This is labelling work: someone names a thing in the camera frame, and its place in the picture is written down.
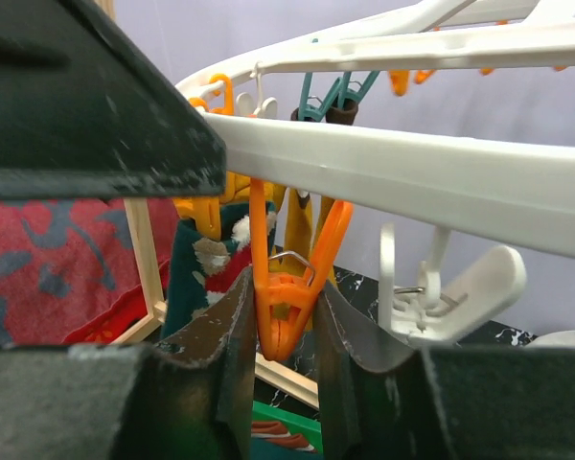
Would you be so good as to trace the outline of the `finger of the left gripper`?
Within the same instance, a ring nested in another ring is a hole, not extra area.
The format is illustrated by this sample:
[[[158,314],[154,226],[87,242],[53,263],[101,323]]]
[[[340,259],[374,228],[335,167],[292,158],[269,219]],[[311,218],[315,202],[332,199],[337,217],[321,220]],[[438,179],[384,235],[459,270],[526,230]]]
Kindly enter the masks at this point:
[[[90,1],[0,1],[0,200],[216,196],[223,141]]]

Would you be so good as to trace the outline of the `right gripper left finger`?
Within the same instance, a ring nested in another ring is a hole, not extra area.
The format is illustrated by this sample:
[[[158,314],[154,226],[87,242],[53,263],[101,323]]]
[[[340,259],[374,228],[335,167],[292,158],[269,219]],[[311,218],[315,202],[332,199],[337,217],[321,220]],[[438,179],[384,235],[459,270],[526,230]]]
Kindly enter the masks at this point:
[[[0,459],[245,459],[256,325],[244,270],[157,344],[0,346]]]

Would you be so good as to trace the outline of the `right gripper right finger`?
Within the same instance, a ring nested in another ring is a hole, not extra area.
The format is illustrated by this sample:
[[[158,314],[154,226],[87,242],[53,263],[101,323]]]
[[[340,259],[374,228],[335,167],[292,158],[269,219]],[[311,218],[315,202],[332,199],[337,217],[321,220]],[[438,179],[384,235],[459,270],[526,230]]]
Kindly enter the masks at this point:
[[[333,286],[314,319],[328,459],[575,459],[575,349],[413,349]]]

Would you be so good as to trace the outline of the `white plastic clip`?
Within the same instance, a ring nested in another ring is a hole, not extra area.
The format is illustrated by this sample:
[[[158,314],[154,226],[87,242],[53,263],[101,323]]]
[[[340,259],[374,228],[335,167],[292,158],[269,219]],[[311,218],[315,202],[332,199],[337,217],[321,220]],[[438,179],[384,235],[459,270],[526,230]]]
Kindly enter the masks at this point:
[[[450,234],[446,227],[434,229],[416,284],[398,287],[394,225],[381,227],[378,323],[408,345],[455,343],[514,305],[525,289],[525,264],[507,245],[493,247],[443,286],[441,266]]]

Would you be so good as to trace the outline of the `santa character sock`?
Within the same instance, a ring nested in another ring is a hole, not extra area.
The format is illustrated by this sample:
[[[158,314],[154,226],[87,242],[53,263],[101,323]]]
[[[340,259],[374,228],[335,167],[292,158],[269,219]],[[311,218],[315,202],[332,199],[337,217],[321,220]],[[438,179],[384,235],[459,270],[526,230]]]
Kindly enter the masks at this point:
[[[191,218],[177,223],[162,338],[178,332],[215,305],[251,265],[249,204],[224,205],[219,216],[221,234],[217,241],[198,232]]]

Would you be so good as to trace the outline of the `orange clip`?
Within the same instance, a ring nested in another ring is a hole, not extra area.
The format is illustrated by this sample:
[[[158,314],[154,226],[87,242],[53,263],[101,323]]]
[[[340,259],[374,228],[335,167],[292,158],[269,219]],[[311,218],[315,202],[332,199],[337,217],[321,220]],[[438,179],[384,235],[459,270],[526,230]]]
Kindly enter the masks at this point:
[[[306,266],[302,276],[271,273],[264,185],[256,178],[250,185],[249,227],[255,307],[264,358],[281,361],[291,355],[305,330],[346,234],[354,205],[344,200],[333,204],[310,259],[302,261]]]

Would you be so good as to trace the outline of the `white oval clip hanger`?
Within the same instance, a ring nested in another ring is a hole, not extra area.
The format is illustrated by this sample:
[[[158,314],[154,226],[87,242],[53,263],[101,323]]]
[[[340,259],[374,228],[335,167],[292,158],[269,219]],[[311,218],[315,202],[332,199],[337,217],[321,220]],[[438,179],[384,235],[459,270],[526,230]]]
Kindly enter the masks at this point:
[[[422,1],[217,62],[215,73],[575,67],[575,1]],[[482,238],[575,258],[575,148],[207,114],[227,167]]]

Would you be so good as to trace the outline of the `teal clip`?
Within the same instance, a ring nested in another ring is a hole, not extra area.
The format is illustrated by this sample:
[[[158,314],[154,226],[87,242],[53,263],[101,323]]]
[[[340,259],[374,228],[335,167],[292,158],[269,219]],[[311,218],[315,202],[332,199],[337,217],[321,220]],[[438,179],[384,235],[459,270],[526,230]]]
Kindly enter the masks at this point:
[[[363,81],[358,81],[352,80],[351,72],[345,72],[340,79],[336,107],[343,109],[347,101],[359,104],[367,95],[379,74],[380,71],[372,71]]]
[[[306,73],[300,95],[299,115],[307,117],[307,121],[320,122],[337,98],[341,77],[337,78],[327,95],[320,99],[311,94],[312,73]]]

